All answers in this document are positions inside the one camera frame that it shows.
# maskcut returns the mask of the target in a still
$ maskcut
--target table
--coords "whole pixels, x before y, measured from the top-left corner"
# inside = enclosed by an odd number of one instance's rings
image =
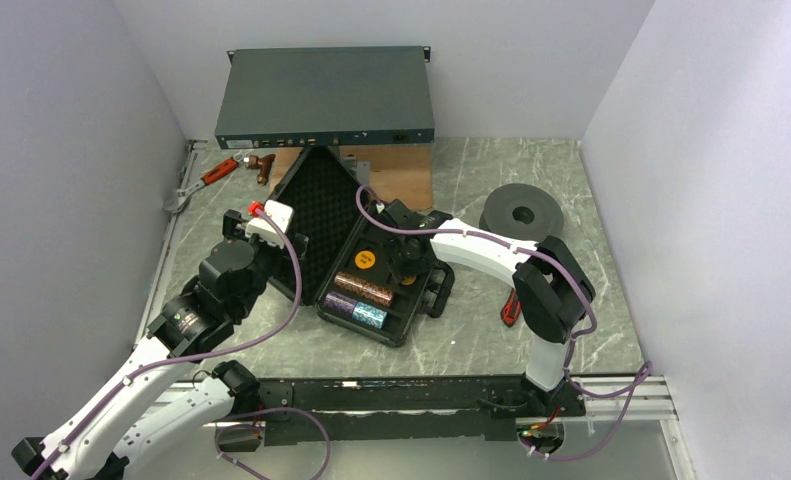
[[[209,170],[235,153],[210,143],[193,166]],[[258,150],[258,155],[272,153]],[[197,193],[180,214],[179,242],[167,268],[165,300],[179,293],[197,272],[198,263],[221,237],[227,209],[244,211],[263,201],[268,188],[256,183],[256,170],[239,168]],[[434,208],[477,226],[486,197],[500,185],[528,183],[557,199],[565,216],[561,238],[589,276],[597,296],[593,304],[599,328],[578,342],[573,373],[630,373],[642,364],[616,269],[573,139],[437,138],[431,153]],[[453,265],[457,276],[445,313],[417,317],[406,344],[391,348],[318,318],[302,307],[280,334],[229,358],[258,377],[344,377],[407,375],[481,375],[524,371],[531,332],[519,321],[505,328],[498,312],[508,287],[480,272]],[[251,315],[223,348],[268,331],[286,315],[290,301],[269,287]],[[210,369],[226,360],[208,360]]]

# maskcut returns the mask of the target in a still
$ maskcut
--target white wall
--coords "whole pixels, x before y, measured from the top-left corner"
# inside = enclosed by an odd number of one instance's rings
[[[580,138],[652,3],[115,2],[195,138],[215,132],[227,50],[416,44],[433,47],[438,135]]]
[[[700,478],[791,479],[791,0],[657,0],[583,155]]]
[[[0,0],[0,479],[129,354],[183,136],[111,2]]]

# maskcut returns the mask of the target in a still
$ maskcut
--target copper glitter tube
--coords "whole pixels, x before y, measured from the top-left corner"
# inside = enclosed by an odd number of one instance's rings
[[[367,282],[362,278],[357,278],[345,272],[337,273],[336,278],[333,279],[333,283],[339,288],[354,292],[363,298],[367,298],[387,307],[392,304],[392,299],[395,297],[395,292],[392,290]]]

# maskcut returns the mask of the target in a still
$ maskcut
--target spool center hole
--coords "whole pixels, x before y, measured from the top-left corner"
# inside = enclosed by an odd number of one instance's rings
[[[533,223],[533,219],[533,210],[527,207],[516,207],[513,209],[513,220],[527,225]]]

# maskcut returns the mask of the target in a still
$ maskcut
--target label sticker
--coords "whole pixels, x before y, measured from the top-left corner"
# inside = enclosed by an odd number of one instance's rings
[[[374,266],[374,254],[369,250],[363,250],[354,257],[357,267],[365,270]]]
[[[250,140],[228,140],[227,148],[254,148],[254,142]]]

